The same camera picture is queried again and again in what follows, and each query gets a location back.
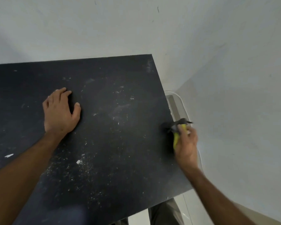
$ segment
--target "white wall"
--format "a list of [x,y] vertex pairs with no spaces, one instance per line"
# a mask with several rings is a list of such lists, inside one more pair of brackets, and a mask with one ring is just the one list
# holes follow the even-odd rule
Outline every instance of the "white wall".
[[189,40],[215,1],[0,0],[0,63],[152,53],[174,90],[191,76]]
[[281,0],[213,7],[192,42],[208,58],[177,92],[204,172],[233,201],[281,222]]

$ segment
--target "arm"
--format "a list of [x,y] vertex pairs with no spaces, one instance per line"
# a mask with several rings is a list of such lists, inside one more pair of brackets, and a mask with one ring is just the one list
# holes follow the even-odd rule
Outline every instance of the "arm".
[[0,224],[12,224],[28,200],[49,159],[64,136],[80,118],[80,105],[70,113],[66,88],[56,90],[44,102],[45,134],[31,148],[0,169]]
[[179,126],[181,137],[175,150],[176,160],[197,192],[213,223],[215,225],[254,225],[200,171],[197,162],[197,132],[191,127],[187,129],[188,132]]

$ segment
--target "yellow and black tool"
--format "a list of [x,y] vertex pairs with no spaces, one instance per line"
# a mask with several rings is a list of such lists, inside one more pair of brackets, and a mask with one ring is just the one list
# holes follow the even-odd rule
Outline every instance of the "yellow and black tool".
[[168,130],[168,132],[172,132],[174,134],[174,142],[173,148],[175,150],[178,140],[180,138],[180,133],[178,129],[178,125],[181,125],[182,128],[186,131],[186,126],[188,123],[192,123],[191,121],[187,121],[185,118],[182,118],[178,121],[167,122],[163,124],[163,127]]

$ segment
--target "yellow handle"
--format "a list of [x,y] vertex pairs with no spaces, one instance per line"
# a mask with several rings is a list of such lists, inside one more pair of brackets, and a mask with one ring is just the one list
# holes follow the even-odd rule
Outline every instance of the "yellow handle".
[[[187,130],[187,129],[186,129],[186,124],[182,124],[181,126],[182,126],[182,128],[183,128],[185,131]],[[174,150],[176,149],[176,145],[177,145],[177,143],[178,143],[179,138],[180,138],[180,134],[177,133],[177,132],[175,132],[175,133],[174,133],[174,143],[173,143],[173,148],[174,148]]]

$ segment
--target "hand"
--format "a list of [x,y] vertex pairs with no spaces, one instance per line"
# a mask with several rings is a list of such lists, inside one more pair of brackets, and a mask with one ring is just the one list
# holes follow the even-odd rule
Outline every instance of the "hand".
[[64,87],[56,90],[43,102],[45,113],[45,131],[54,131],[64,136],[71,132],[80,119],[81,107],[75,103],[73,114],[71,114],[68,96],[72,93]]
[[175,149],[176,161],[184,172],[189,169],[198,169],[197,131],[190,126],[186,128],[187,130],[184,130],[181,125],[178,125],[180,138]]

